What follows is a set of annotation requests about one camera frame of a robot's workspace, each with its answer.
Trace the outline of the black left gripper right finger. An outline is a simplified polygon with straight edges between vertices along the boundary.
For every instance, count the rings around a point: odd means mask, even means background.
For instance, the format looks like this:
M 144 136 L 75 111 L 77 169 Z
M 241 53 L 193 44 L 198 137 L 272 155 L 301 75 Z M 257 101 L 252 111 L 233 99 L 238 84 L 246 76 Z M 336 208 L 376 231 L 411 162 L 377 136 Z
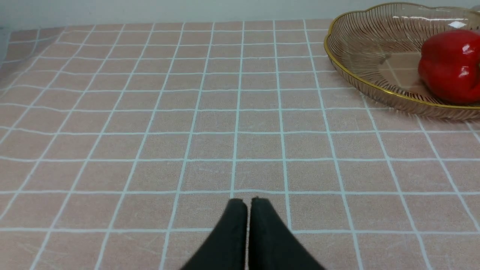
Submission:
M 248 247 L 250 270 L 324 270 L 290 232 L 267 198 L 253 198 Z

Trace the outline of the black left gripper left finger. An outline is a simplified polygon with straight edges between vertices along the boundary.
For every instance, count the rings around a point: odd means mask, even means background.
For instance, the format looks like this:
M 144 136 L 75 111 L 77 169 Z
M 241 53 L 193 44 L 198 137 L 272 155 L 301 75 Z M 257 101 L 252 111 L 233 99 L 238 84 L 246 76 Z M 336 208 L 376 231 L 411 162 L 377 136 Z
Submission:
M 183 270 L 245 269 L 248 209 L 242 199 L 228 201 L 220 220 Z

